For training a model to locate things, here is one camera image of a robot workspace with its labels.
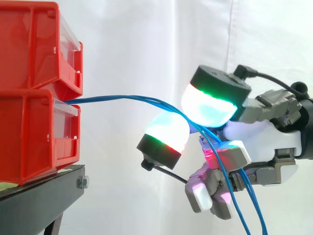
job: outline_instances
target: led light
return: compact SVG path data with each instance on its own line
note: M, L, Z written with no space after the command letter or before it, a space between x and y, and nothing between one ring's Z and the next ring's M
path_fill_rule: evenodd
M146 130L146 134L168 145L177 152L185 148L189 138L188 122L179 114L164 112L158 115Z
M231 102L216 99L205 94L191 84L187 86L181 99L182 109L195 123L207 127L224 125L237 111Z

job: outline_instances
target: red storage drawer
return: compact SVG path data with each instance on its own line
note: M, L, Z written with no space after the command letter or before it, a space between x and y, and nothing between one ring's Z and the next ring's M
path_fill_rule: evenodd
M23 185L79 160L80 108L47 90L0 90L0 182Z
M83 93L83 45L54 2L0 1L0 89Z

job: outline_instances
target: blue cable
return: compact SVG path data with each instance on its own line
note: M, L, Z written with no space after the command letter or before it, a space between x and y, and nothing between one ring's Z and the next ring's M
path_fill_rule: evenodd
M254 193L254 190L253 190L253 187L250 183L250 180L248 178L248 176L246 175L246 172L243 170L243 169L239 169L239 174L246 186L246 189L247 189L247 192L253 202L253 205L258 213L258 216L259 216L259 219L260 219L260 222L261 222L261 225L262 225L262 230L263 230L263 235L268 235L268 231L267 231L267 228L266 228L266 225L265 225L265 221L263 219L263 216L262 216L262 213L261 213L261 209L259 207L259 203L258 203L258 200L256 198L256 195Z
M233 192L233 189L232 189L232 185L229 181L229 178L228 178L228 175L227 175L227 172L223 166L223 163L220 159L220 156L219 154L217 153L216 149L214 148L213 144L211 143L211 141L209 140L209 138L207 137L210 136L212 137L213 139L216 139L217 137L211 132L209 131L206 127L203 127L203 126L199 126L197 124L195 124L193 121L191 121L185 114L183 114L181 111L179 111L177 108L175 108L174 106L162 101L162 100L159 100L159 99L155 99L155 98L151 98L151 97L146 97L146 96L136 96L136 95L108 95L108 96L98 96L98 97L91 97L91 98L81 98L81 99L74 99L74 100L69 100L69 101L66 101L67 104L79 104L79 103L91 103L91 102L100 102L100 101L109 101L109 100L116 100L116 99L134 99L134 100L139 100L139 101L143 101L143 102L146 102L146 103L150 103L154 106L157 106L159 108L162 108L166 111L170 111L170 112L175 112L175 113L178 113L180 114L183 118L185 118L191 125L193 125L201 135L203 135L203 137L207 140L208 144L210 145L214 155L216 156L217 160L218 160L218 163L222 169L222 173L225 177L225 180L226 180L226 183L227 183L227 186L228 186L228 189L229 189L229 192L230 192L230 196L231 196L231 199L233 200L233 203L234 203L234 206L236 208L236 211L240 217L240 220L244 226L244 229L246 231L246 233L248 235L251 235L250 231L249 231L249 228L247 227L247 224L245 222L245 219L239 209L239 206L237 204L237 201L236 201L236 198L235 198L235 195L234 195L234 192Z

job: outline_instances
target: nut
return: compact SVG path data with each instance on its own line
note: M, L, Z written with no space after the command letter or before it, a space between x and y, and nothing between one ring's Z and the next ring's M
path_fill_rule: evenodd
M89 176L85 175L82 176L79 180L79 188L83 189L83 188L88 188L89 186Z

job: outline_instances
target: white curtain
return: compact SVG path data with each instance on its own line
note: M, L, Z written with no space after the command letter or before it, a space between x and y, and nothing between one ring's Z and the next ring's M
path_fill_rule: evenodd
M180 107L199 64L233 71L243 63L288 83L308 82L313 89L309 1L57 2L84 44L84 97L141 94ZM250 83L256 93L277 88L256 81ZM228 221L210 212L195 214L182 183L141 168L136 146L160 110L131 100L81 108L79 164L86 164L90 185L64 213L61 235L244 234L236 212ZM203 162L198 135L193 134L174 172L188 178ZM255 187L270 234L311 234L313 191L306 179L313 164L303 162L285 185ZM252 234L260 234L246 191L236 197Z

